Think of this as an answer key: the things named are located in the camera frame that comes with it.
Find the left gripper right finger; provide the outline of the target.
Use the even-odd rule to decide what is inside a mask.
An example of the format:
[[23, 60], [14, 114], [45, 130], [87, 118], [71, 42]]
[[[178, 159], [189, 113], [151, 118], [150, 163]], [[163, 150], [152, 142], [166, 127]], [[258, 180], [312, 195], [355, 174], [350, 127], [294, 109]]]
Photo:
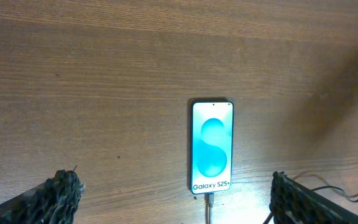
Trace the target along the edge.
[[317, 194], [318, 190], [333, 189], [339, 191], [348, 201], [352, 200], [343, 189], [331, 185], [308, 189], [290, 179], [284, 172], [274, 172], [270, 192], [270, 214], [268, 219], [274, 224], [288, 223], [358, 223], [358, 215]]

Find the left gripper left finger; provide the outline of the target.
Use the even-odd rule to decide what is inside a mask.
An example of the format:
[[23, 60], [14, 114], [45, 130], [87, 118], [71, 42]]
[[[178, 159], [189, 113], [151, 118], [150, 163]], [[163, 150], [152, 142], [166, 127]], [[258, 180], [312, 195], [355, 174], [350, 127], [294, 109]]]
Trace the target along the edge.
[[73, 224], [84, 191], [75, 171], [58, 170], [54, 177], [0, 204], [0, 224]]

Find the blue Samsung Galaxy smartphone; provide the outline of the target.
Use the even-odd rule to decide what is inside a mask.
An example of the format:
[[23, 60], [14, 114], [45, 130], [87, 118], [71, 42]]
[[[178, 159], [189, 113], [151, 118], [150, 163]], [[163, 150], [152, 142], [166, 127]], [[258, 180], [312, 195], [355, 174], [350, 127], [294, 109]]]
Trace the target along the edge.
[[232, 180], [234, 104], [196, 101], [191, 106], [191, 175], [193, 194], [228, 190]]

